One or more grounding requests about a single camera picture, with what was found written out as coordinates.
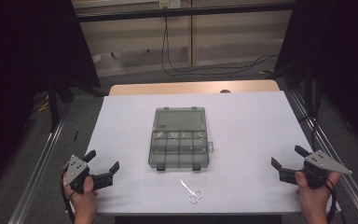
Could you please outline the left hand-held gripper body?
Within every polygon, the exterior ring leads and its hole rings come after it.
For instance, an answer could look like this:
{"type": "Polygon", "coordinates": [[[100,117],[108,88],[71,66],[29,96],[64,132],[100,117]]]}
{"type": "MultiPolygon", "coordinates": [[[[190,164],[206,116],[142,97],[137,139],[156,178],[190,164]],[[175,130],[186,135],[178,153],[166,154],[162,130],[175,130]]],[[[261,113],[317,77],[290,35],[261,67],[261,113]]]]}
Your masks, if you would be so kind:
{"type": "Polygon", "coordinates": [[[93,156],[85,156],[83,159],[72,155],[69,160],[66,171],[66,180],[63,184],[70,187],[77,193],[84,193],[84,181],[90,175],[90,168],[88,162],[93,159],[93,156]]]}

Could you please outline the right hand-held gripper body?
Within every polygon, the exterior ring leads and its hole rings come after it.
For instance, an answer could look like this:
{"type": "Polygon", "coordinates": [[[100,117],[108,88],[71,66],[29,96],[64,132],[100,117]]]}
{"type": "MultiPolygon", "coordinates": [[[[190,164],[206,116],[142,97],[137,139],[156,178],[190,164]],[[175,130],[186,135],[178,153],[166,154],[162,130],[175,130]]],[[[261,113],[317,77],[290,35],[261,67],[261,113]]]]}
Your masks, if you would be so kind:
{"type": "Polygon", "coordinates": [[[317,189],[324,185],[329,172],[338,172],[345,175],[351,175],[352,170],[348,169],[338,161],[335,161],[329,155],[321,150],[315,152],[301,152],[304,158],[302,173],[308,181],[311,189],[317,189]]]}

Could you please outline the person's left hand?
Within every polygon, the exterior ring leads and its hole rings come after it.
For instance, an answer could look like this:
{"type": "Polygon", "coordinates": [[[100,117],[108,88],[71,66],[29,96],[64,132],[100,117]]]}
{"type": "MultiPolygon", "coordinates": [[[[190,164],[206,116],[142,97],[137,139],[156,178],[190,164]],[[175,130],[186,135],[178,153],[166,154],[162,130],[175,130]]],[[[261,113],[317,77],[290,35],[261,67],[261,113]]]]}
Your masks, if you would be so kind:
{"type": "Polygon", "coordinates": [[[64,186],[65,193],[70,195],[70,201],[75,208],[76,215],[95,216],[97,215],[97,196],[98,192],[94,190],[93,179],[88,176],[84,181],[84,193],[77,193],[70,187],[64,186]]]}

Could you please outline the person's right hand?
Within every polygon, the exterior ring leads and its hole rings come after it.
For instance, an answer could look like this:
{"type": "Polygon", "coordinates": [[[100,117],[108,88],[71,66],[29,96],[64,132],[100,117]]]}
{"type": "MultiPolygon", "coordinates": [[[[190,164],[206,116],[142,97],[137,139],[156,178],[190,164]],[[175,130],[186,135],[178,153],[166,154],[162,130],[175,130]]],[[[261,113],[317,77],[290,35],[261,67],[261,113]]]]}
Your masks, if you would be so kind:
{"type": "Polygon", "coordinates": [[[297,189],[301,212],[308,219],[320,219],[325,216],[326,205],[330,198],[327,187],[311,189],[302,172],[296,172],[297,189]]]}

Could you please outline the white table cover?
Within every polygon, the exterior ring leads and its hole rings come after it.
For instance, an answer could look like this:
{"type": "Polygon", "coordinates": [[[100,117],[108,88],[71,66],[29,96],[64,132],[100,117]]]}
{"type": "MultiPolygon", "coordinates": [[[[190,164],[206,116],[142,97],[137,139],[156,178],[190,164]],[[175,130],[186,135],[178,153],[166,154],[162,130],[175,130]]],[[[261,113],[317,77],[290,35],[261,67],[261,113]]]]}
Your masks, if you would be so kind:
{"type": "Polygon", "coordinates": [[[295,146],[310,145],[281,91],[109,96],[90,139],[97,155],[89,166],[99,174],[118,161],[120,169],[113,186],[100,190],[98,210],[130,216],[296,213],[295,186],[280,181],[270,164],[274,158],[301,168],[295,146]],[[185,106],[205,108],[210,164],[200,172],[159,172],[147,162],[155,111],[185,106]],[[180,180],[203,194],[197,204],[180,180]]]}

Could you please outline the black metal stand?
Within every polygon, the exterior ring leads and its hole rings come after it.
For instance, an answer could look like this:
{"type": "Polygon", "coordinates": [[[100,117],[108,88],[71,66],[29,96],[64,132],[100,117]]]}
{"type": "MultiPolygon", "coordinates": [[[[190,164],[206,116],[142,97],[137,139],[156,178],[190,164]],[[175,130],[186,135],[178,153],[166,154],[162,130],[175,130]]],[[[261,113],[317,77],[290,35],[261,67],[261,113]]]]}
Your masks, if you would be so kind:
{"type": "Polygon", "coordinates": [[[53,77],[49,77],[48,80],[48,103],[50,107],[50,116],[51,116],[51,128],[50,131],[53,133],[59,122],[60,122],[60,116],[57,106],[57,97],[56,97],[56,91],[54,88],[54,79],[53,77]]]}

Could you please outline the clear grey compartment box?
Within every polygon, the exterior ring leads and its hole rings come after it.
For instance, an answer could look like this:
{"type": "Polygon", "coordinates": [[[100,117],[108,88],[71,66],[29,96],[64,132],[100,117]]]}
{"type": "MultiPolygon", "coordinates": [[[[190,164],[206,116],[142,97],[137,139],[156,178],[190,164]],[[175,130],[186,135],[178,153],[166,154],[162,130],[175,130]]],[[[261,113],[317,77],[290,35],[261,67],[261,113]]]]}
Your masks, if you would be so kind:
{"type": "Polygon", "coordinates": [[[204,107],[156,109],[148,157],[151,168],[200,171],[210,164],[209,152],[204,107]]]}

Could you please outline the small silver scissors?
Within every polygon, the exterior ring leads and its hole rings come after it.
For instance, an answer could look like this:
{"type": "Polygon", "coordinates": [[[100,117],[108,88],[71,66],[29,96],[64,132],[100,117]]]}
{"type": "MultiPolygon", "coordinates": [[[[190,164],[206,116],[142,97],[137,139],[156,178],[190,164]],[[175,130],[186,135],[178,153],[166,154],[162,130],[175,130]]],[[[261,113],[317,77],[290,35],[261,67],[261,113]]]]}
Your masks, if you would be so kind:
{"type": "Polygon", "coordinates": [[[191,189],[183,180],[180,180],[180,183],[189,193],[188,200],[190,203],[197,204],[203,198],[203,194],[199,190],[191,189]]]}

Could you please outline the black curtain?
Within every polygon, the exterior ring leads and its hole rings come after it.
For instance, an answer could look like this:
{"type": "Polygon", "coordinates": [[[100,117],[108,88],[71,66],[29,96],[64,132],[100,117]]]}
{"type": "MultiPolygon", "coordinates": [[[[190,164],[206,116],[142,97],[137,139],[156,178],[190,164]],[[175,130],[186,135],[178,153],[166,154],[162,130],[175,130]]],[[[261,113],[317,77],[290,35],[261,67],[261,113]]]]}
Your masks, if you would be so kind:
{"type": "Polygon", "coordinates": [[[358,132],[358,0],[294,0],[275,70],[307,72],[358,132]]]}
{"type": "Polygon", "coordinates": [[[75,16],[72,0],[0,0],[0,171],[37,93],[101,86],[75,16]]]}

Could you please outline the light wooden table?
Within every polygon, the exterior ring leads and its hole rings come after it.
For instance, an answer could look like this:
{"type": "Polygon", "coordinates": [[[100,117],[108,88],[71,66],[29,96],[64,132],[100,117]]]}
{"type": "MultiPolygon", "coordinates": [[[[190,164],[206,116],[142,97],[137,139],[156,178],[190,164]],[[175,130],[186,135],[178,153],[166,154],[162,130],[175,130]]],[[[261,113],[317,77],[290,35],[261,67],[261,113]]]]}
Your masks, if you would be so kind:
{"type": "Polygon", "coordinates": [[[114,85],[109,96],[145,95],[145,94],[187,94],[187,93],[220,93],[221,90],[233,92],[279,91],[278,84],[267,80],[230,80],[175,83],[148,83],[114,85]]]}

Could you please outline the black horizontal bar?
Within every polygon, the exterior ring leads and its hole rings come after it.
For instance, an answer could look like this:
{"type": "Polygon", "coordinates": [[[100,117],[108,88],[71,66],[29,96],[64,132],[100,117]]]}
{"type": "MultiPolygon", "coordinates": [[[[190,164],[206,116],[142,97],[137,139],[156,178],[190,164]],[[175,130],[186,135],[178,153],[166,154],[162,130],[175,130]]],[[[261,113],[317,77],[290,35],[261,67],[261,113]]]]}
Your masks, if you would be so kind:
{"type": "Polygon", "coordinates": [[[138,19],[155,19],[169,17],[199,16],[213,14],[232,14],[232,13],[252,13],[291,10],[295,7],[295,2],[289,3],[269,3],[256,5],[242,5],[229,7],[191,7],[177,9],[156,9],[118,13],[91,13],[79,14],[76,16],[78,22],[95,21],[124,21],[138,19]]]}

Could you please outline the aluminium floor rail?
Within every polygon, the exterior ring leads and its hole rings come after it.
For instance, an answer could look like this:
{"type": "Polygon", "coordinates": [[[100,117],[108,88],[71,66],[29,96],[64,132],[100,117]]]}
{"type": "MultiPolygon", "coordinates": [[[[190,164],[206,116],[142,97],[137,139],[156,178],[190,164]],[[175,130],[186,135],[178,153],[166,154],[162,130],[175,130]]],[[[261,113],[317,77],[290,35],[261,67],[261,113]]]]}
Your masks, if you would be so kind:
{"type": "Polygon", "coordinates": [[[32,172],[31,177],[23,191],[20,200],[18,201],[7,224],[23,224],[27,217],[29,209],[34,200],[37,188],[40,184],[43,174],[45,173],[48,161],[51,157],[52,151],[55,148],[57,141],[62,131],[63,120],[61,120],[48,136],[48,141],[44,145],[42,153],[38,162],[32,172]]]}
{"type": "Polygon", "coordinates": [[[315,112],[306,107],[303,93],[287,91],[286,96],[313,150],[322,150],[352,170],[343,175],[336,187],[341,213],[334,224],[358,224],[358,132],[325,96],[317,100],[315,112]]]}

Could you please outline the white wall socket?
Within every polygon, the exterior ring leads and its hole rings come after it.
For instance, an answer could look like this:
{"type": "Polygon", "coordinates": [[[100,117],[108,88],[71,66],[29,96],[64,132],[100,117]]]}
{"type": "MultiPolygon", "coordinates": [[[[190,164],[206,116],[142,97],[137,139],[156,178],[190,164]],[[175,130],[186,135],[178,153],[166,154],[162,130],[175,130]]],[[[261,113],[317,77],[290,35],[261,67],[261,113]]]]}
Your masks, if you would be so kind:
{"type": "Polygon", "coordinates": [[[172,9],[181,7],[181,0],[159,0],[160,9],[172,9]]]}

